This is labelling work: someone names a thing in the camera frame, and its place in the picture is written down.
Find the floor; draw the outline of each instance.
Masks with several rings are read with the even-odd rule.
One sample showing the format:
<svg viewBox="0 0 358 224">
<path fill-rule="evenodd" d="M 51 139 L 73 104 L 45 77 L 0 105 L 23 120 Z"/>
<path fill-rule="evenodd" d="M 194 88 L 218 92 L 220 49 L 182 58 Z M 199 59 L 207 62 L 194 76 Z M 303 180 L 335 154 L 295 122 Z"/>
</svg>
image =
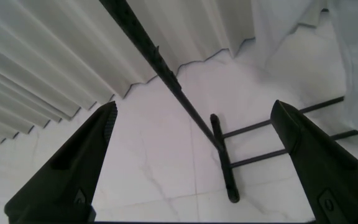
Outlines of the floor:
<svg viewBox="0 0 358 224">
<path fill-rule="evenodd" d="M 269 118 L 277 99 L 303 108 L 345 92 L 345 77 L 329 21 L 300 27 L 265 69 L 255 40 L 231 58 L 222 50 L 179 69 L 183 91 L 208 126 L 216 113 L 225 132 Z M 305 222 L 314 218 L 288 155 L 234 169 L 240 202 L 226 195 L 218 154 L 159 78 L 115 99 L 118 117 L 93 200 L 97 220 L 160 222 Z M 35 128 L 0 146 L 21 170 L 6 198 L 28 180 L 100 105 L 72 121 Z M 350 130 L 342 104 L 308 113 L 328 134 Z M 339 143 L 358 158 L 358 136 Z M 282 149 L 273 127 L 226 139 L 232 162 Z"/>
</svg>

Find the black metal bar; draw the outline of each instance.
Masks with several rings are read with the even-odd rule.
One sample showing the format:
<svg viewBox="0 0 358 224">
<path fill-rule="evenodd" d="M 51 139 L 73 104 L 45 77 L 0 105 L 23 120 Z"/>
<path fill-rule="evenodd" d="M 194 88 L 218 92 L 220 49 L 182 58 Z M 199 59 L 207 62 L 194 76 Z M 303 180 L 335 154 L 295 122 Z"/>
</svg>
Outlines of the black metal bar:
<svg viewBox="0 0 358 224">
<path fill-rule="evenodd" d="M 352 131 L 346 131 L 344 133 L 339 133 L 339 134 L 332 135 L 331 138 L 334 141 L 337 141 L 337 140 L 348 138 L 348 137 L 355 136 L 355 135 L 358 135 L 358 131 L 352 130 Z M 271 157 L 280 156 L 280 155 L 286 154 L 286 153 L 287 153 L 286 149 L 281 149 L 281 150 L 278 150 L 278 151 L 275 151 L 275 152 L 270 152 L 270 153 L 263 154 L 263 155 L 260 155 L 260 156 L 255 156 L 255 157 L 250 158 L 250 159 L 244 159 L 243 161 L 233 162 L 232 164 L 230 164 L 230 167 L 233 169 L 233 168 L 244 166 L 244 165 L 247 165 L 247 164 L 250 164 L 250 163 L 253 163 L 253 162 L 258 162 L 258 161 L 261 161 L 261 160 L 264 160 L 264 159 L 269 159 Z"/>
<path fill-rule="evenodd" d="M 324 108 L 326 106 L 330 106 L 330 105 L 342 102 L 343 100 L 344 100 L 344 97 L 341 96 L 341 97 L 338 97 L 338 98 L 335 98 L 335 99 L 332 99 L 332 100 L 328 100 L 328 101 L 325 101 L 325 102 L 322 102 L 322 103 L 318 103 L 318 104 L 313 105 L 313 106 L 309 106 L 307 108 L 303 108 L 302 110 L 300 110 L 300 112 L 301 113 L 311 112 L 311 111 L 314 111 L 314 110 Z M 253 124 L 251 126 L 248 126 L 248 127 L 245 127 L 245 128 L 241 128 L 241 129 L 238 129 L 238 130 L 231 131 L 229 133 L 223 134 L 223 138 L 233 137 L 235 135 L 238 135 L 238 134 L 241 134 L 241 133 L 246 133 L 248 131 L 251 131 L 251 130 L 254 130 L 254 129 L 257 129 L 257 128 L 261 128 L 261 127 L 269 125 L 269 124 L 271 124 L 270 120 L 259 122 L 257 124 Z"/>
<path fill-rule="evenodd" d="M 125 32 L 128 38 L 143 55 L 143 57 L 148 61 L 148 63 L 155 70 L 164 84 L 173 93 L 173 95 L 177 98 L 184 109 L 186 109 L 187 113 L 191 116 L 191 118 L 193 118 L 195 123 L 198 125 L 198 127 L 200 127 L 202 132 L 204 132 L 209 141 L 211 141 L 211 143 L 218 151 L 223 152 L 223 146 L 217 142 L 211 130 L 195 110 L 193 105 L 189 102 L 185 94 L 183 94 L 181 91 L 181 86 L 178 83 L 175 74 L 173 74 L 173 72 L 168 68 L 164 59 L 158 52 L 158 47 L 154 46 L 149 35 L 147 35 L 146 31 L 143 29 L 142 24 L 140 24 L 128 3 L 125 0 L 99 1 L 106 8 L 110 16 Z"/>
<path fill-rule="evenodd" d="M 233 170 L 230 167 L 229 154 L 227 153 L 226 145 L 222 137 L 221 123 L 218 116 L 215 114 L 211 114 L 210 120 L 214 131 L 214 137 L 220 144 L 222 144 L 224 149 L 224 151 L 219 151 L 219 159 L 221 161 L 224 182 L 226 184 L 227 196 L 232 203 L 237 203 L 240 201 L 240 193 L 236 185 L 236 180 L 234 179 Z"/>
</svg>

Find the white tile floor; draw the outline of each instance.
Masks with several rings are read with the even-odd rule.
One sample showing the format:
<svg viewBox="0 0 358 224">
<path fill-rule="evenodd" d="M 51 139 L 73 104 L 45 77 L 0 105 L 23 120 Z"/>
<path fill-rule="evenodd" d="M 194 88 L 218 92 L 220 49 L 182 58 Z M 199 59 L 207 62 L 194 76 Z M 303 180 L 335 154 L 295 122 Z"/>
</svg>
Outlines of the white tile floor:
<svg viewBox="0 0 358 224">
<path fill-rule="evenodd" d="M 179 82 L 206 123 L 216 113 L 224 132 L 268 119 L 277 99 L 303 108 L 342 96 L 344 71 L 330 27 L 323 18 L 317 29 L 299 28 L 266 70 L 256 66 L 254 40 L 250 40 L 235 59 L 223 50 L 206 62 L 182 66 Z M 241 201 L 230 203 L 215 148 L 159 78 L 133 86 L 125 100 L 114 100 L 118 117 L 93 201 L 97 220 L 313 219 L 287 155 L 235 169 Z M 80 110 L 71 122 L 50 123 L 0 145 L 6 162 L 25 161 L 15 166 L 27 174 L 12 190 L 0 192 L 0 201 L 9 199 L 99 106 Z M 338 104 L 308 116 L 334 134 L 349 129 L 342 122 L 341 108 Z M 358 136 L 340 143 L 358 158 Z M 283 147 L 271 126 L 229 138 L 226 144 L 233 162 Z"/>
</svg>

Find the horizontal bar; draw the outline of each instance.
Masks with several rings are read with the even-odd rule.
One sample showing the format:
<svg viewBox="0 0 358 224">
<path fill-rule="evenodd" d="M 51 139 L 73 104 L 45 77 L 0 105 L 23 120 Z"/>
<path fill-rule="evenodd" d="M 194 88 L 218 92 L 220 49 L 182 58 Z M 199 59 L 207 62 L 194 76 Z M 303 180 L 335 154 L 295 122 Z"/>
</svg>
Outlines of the horizontal bar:
<svg viewBox="0 0 358 224">
<path fill-rule="evenodd" d="M 335 134 L 335 135 L 331 136 L 331 138 L 334 141 L 337 141 L 337 140 L 348 138 L 348 137 L 355 136 L 355 135 L 358 135 L 358 131 L 352 130 L 352 131 L 346 131 L 344 133 Z M 281 149 L 281 150 L 278 150 L 278 151 L 275 151 L 275 152 L 270 152 L 270 153 L 267 153 L 267 154 L 263 154 L 263 155 L 260 155 L 260 156 L 250 158 L 250 159 L 244 159 L 243 161 L 233 162 L 232 164 L 230 164 L 230 168 L 233 169 L 233 168 L 236 168 L 236 167 L 244 166 L 244 165 L 247 165 L 247 164 L 250 164 L 250 163 L 253 163 L 253 162 L 258 162 L 258 161 L 268 159 L 268 158 L 271 158 L 271 157 L 280 156 L 280 155 L 286 154 L 286 153 L 287 153 L 286 149 Z"/>
<path fill-rule="evenodd" d="M 319 103 L 319 104 L 316 104 L 316 105 L 313 105 L 313 106 L 309 106 L 307 108 L 303 108 L 303 109 L 300 110 L 300 112 L 301 113 L 307 113 L 307 112 L 310 112 L 310 111 L 318 110 L 318 109 L 324 108 L 326 106 L 330 106 L 330 105 L 342 102 L 343 100 L 344 100 L 344 97 L 341 96 L 341 97 L 338 97 L 338 98 L 335 98 L 335 99 L 332 99 L 332 100 L 328 100 L 328 101 L 325 101 L 325 102 L 322 102 L 322 103 Z M 262 122 L 259 122 L 257 124 L 253 124 L 251 126 L 248 126 L 248 127 L 245 127 L 245 128 L 241 128 L 241 129 L 238 129 L 238 130 L 231 131 L 229 133 L 223 134 L 223 138 L 233 137 L 235 135 L 238 135 L 238 134 L 241 134 L 241 133 L 246 133 L 248 131 L 251 131 L 251 130 L 254 130 L 254 129 L 257 129 L 257 128 L 261 128 L 261 127 L 269 125 L 269 124 L 271 124 L 270 120 L 262 121 Z"/>
</svg>

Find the white curtain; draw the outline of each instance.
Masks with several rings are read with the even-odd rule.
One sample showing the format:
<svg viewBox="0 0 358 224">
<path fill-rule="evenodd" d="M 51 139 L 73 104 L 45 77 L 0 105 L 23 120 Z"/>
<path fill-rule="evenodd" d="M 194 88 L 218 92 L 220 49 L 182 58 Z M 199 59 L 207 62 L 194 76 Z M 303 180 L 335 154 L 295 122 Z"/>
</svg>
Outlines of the white curtain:
<svg viewBox="0 0 358 224">
<path fill-rule="evenodd" d="M 254 37 L 250 1 L 129 4 L 173 71 Z M 0 0 L 0 142 L 155 75 L 99 1 Z"/>
</svg>

